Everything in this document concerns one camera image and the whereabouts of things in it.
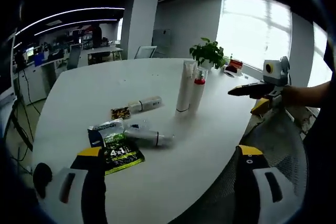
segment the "snack package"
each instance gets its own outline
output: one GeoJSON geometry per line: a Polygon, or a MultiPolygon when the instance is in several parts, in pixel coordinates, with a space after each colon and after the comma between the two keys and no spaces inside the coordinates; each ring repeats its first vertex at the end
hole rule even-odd
{"type": "Polygon", "coordinates": [[[128,107],[111,110],[112,119],[118,119],[118,118],[128,119],[130,117],[131,117],[131,113],[128,107]]]}
{"type": "Polygon", "coordinates": [[[91,147],[102,146],[105,175],[145,161],[137,145],[126,140],[123,119],[116,119],[88,128],[91,147]]]}

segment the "computer monitor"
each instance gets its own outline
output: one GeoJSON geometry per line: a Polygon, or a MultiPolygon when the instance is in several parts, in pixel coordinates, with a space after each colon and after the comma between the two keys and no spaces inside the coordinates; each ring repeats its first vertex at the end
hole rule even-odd
{"type": "Polygon", "coordinates": [[[13,85],[13,47],[15,33],[0,44],[0,137],[3,137],[16,100],[13,85]]]}
{"type": "Polygon", "coordinates": [[[30,47],[26,50],[26,52],[27,52],[27,59],[28,59],[30,56],[34,55],[34,48],[30,47]]]}

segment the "chair backrest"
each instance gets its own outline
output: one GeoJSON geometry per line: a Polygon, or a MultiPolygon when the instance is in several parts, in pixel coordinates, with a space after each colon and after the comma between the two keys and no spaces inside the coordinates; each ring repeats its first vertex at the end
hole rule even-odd
{"type": "Polygon", "coordinates": [[[74,69],[78,67],[78,62],[79,62],[79,56],[82,51],[81,45],[73,45],[71,47],[71,52],[69,55],[69,60],[67,64],[67,69],[74,69]]]}
{"type": "Polygon", "coordinates": [[[152,58],[157,46],[142,46],[138,48],[135,59],[152,58]]]}

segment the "white bottle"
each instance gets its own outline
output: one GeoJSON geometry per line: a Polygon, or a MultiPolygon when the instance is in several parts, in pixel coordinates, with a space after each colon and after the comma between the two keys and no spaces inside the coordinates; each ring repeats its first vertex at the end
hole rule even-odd
{"type": "Polygon", "coordinates": [[[190,98],[190,104],[188,109],[189,114],[195,114],[198,110],[205,87],[205,80],[207,73],[208,71],[206,69],[197,68],[193,91],[190,98]]]}
{"type": "Polygon", "coordinates": [[[185,115],[189,109],[190,97],[193,89],[193,74],[196,69],[195,61],[183,62],[183,71],[181,76],[180,91],[176,104],[176,116],[185,115]]]}
{"type": "Polygon", "coordinates": [[[174,135],[163,135],[158,131],[139,130],[136,128],[128,128],[124,132],[126,137],[136,138],[140,142],[146,142],[151,146],[170,146],[173,143],[174,135]]]}
{"type": "Polygon", "coordinates": [[[139,113],[147,110],[153,110],[162,105],[160,96],[149,97],[141,101],[134,101],[128,104],[131,113],[139,113]]]}

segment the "white table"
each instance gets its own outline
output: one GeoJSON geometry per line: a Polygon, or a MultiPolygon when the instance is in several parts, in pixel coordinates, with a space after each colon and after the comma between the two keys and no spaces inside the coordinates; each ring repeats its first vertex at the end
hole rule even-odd
{"type": "Polygon", "coordinates": [[[108,47],[98,47],[98,48],[91,48],[87,50],[82,50],[81,56],[87,55],[89,57],[90,54],[96,54],[100,52],[110,52],[113,55],[113,60],[114,60],[114,53],[118,53],[119,58],[121,59],[120,52],[123,51],[123,49],[115,47],[115,46],[108,46],[108,47]]]}
{"type": "Polygon", "coordinates": [[[209,188],[224,169],[250,119],[255,100],[233,97],[235,86],[256,82],[209,73],[195,118],[174,117],[183,59],[101,63],[63,73],[47,98],[36,129],[33,167],[56,173],[90,147],[87,128],[110,120],[110,109],[160,95],[164,106],[134,115],[174,133],[171,149],[144,149],[144,163],[105,177],[109,223],[168,223],[209,188]]]}

